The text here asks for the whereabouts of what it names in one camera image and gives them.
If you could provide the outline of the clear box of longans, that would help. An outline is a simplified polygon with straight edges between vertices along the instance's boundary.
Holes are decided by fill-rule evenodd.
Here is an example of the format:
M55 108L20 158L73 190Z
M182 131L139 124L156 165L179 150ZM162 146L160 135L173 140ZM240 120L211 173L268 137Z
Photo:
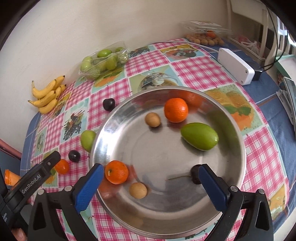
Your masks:
M204 46L224 46L223 37L231 37L232 31L207 21L183 21L181 26L187 30L185 38L192 43Z

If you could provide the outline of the orange tangerine near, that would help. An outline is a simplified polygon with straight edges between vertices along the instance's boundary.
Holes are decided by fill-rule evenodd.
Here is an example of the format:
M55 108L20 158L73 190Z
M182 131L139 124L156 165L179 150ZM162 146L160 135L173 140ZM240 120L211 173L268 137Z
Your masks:
M125 163L113 160L105 166L104 173L110 183L119 185L128 179L129 170Z

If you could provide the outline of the orange tangerine with stem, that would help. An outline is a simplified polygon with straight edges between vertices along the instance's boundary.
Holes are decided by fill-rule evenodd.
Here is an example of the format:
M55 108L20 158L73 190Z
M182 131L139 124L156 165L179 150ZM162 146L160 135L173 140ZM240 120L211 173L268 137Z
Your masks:
M65 159L61 159L56 165L55 165L55 170L61 174L65 175L69 172L69 164Z

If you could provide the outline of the green mango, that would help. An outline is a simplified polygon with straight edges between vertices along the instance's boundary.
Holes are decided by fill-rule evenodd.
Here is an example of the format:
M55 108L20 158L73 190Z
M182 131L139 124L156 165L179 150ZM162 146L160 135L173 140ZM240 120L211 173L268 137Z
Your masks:
M96 132L92 130L85 130L80 136L80 142L82 148L90 153L92 149L93 142L96 137Z
M188 144L201 151L208 151L219 142L217 132L204 123L188 123L182 126L180 131Z

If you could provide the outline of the pink checkered tablecloth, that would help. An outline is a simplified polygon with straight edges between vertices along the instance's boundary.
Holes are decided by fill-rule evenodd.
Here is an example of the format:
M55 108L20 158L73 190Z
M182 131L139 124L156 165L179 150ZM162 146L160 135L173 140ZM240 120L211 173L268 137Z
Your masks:
M263 189L276 230L292 195L277 132L259 103L275 87L267 74L242 86L189 40L148 45L95 81L67 85L37 114L27 163L60 153L46 193L102 164L103 181L81 213L98 240L204 240L220 217L190 179L204 163L242 191Z

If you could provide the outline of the brown longan far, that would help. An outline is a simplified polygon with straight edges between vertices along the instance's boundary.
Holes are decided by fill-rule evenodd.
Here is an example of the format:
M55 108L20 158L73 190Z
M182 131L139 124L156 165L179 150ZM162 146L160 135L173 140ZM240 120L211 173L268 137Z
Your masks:
M148 113L144 120L145 123L152 128L156 128L161 124L161 119L157 113Z

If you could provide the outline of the orange lidded cup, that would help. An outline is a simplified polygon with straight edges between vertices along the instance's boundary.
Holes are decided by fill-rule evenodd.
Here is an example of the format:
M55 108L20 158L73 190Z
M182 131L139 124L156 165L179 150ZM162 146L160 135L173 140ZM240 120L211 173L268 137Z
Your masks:
M15 184L17 184L17 182L20 180L20 176L11 172L10 170L8 169L5 169L5 172L4 172L4 181L5 181L5 184L8 185L8 186L14 186Z

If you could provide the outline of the bag of green fruits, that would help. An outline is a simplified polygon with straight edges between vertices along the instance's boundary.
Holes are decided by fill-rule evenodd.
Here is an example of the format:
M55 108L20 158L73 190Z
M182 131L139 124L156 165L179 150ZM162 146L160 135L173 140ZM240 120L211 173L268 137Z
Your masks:
M125 43L119 41L84 57L78 73L86 80L96 80L105 73L123 67L129 58L129 50Z

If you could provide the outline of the white chair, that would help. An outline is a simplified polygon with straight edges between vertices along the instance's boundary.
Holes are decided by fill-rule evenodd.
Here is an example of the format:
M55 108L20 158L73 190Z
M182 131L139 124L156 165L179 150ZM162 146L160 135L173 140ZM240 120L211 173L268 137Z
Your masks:
M264 69L283 53L285 27L261 1L227 1L228 40Z

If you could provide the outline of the white rectangular box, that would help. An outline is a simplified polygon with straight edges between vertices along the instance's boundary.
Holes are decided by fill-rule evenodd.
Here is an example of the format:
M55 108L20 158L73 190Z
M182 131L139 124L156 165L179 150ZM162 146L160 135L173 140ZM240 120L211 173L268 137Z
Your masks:
M227 48L218 51L218 62L243 86L249 85L254 76L254 69L243 59Z

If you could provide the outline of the orange tangerine far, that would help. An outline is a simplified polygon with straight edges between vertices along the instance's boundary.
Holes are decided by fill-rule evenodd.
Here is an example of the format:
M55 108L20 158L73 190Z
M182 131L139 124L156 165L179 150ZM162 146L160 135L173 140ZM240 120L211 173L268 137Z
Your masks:
M181 123L188 116L188 105L181 98L170 98L164 105L164 114L168 121Z

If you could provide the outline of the dark plum with stem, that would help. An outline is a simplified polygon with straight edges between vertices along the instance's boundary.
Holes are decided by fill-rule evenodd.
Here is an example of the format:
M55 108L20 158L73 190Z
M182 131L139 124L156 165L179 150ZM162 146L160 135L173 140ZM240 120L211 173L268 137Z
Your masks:
M191 168L189 175L171 177L171 178L168 178L168 180L174 180L174 179L178 179L178 178L188 177L188 178L191 179L191 181L194 184L200 185L201 181L199 179L199 169L200 169L201 166L202 166L201 164L196 164Z

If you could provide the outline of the green mango in plate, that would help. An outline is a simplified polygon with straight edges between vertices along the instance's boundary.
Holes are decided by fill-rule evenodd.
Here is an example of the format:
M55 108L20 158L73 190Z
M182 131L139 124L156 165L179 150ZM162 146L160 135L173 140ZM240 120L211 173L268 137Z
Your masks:
M201 151L208 151L219 142L217 132L204 123L188 123L182 126L180 131L188 144Z

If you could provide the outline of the bunch of yellow bananas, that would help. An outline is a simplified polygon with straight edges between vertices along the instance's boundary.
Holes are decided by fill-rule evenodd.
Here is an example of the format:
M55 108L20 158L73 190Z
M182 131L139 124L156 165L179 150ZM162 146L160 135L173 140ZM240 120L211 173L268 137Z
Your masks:
M62 84L64 79L65 75L61 75L41 90L37 89L34 81L32 81L31 91L36 100L28 100L28 102L36 107L39 113L49 113L57 105L60 95L66 90L67 85Z

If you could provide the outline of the brown longan near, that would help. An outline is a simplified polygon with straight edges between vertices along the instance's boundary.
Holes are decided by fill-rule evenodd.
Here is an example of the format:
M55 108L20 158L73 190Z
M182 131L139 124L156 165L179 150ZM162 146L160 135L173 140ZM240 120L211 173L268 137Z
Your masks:
M136 199L143 199L147 195L147 188L140 182L135 182L129 187L129 193Z

